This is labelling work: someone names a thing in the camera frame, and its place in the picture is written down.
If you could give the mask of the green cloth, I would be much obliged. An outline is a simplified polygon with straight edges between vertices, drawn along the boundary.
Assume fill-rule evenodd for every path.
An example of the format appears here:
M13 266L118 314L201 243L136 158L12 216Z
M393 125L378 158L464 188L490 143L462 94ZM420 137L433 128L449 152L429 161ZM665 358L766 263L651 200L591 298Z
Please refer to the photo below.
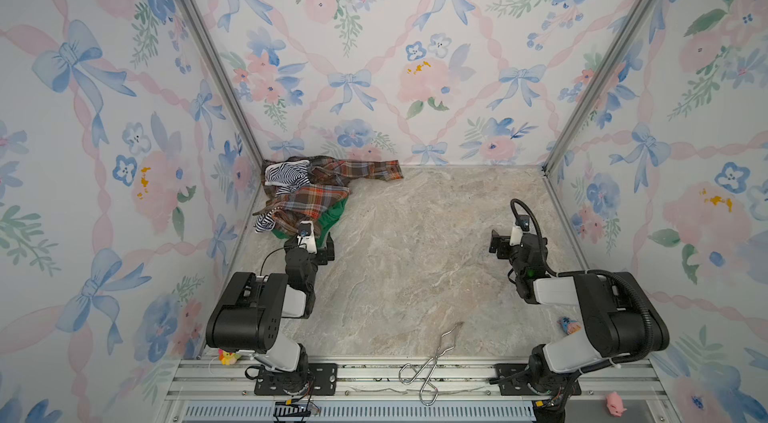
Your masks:
M327 236L329 235L331 228L338 223L341 219L347 200L343 199L336 204L330 206L318 219L313 221L315 240L319 247L325 245ZM271 233L279 238L286 240L296 233L297 225L304 220L307 220L307 216L301 213L293 211L278 212L278 215L283 219L275 223L275 227L271 230Z

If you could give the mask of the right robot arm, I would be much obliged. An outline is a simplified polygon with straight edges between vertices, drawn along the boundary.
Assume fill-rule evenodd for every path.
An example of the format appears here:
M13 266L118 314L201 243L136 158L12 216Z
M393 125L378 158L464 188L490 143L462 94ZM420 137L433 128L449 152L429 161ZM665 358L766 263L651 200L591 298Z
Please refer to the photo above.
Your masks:
M489 252L508 261L507 278L530 305L571 306L581 329L532 349L523 370L490 380L548 396L547 409L559 409L586 374L645 359L667 349L669 330L635 277L606 270L556 271L548 263L548 240L531 208L510 200L511 234L494 231Z

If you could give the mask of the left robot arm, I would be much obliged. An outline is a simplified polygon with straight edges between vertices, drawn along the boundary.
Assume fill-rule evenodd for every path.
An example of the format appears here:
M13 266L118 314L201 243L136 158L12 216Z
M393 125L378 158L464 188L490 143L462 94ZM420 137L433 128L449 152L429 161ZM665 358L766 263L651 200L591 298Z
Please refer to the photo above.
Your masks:
M318 269L335 259L333 239L313 249L307 237L285 243L285 271L269 275L236 272L206 326L206 344L255 363L245 377L257 396L331 396L337 365L311 363L306 348L280 330L286 319L307 319L315 302Z

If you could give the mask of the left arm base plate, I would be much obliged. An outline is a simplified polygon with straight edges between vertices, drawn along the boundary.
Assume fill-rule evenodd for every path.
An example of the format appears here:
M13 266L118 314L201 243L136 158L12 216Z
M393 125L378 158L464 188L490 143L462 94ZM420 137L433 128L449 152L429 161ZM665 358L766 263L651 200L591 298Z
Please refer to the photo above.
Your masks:
M246 369L254 382L256 396L333 396L336 392L338 365L335 363L300 364L293 372L268 371L263 366Z

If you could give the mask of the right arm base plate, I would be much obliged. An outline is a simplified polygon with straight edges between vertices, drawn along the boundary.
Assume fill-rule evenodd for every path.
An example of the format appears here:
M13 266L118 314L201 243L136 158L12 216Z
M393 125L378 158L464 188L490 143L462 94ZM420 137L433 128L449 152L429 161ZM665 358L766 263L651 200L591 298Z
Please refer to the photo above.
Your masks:
M545 374L535 378L526 364L497 363L495 375L489 379L496 385L502 396L535 396L552 398L561 396L568 378L562 374Z

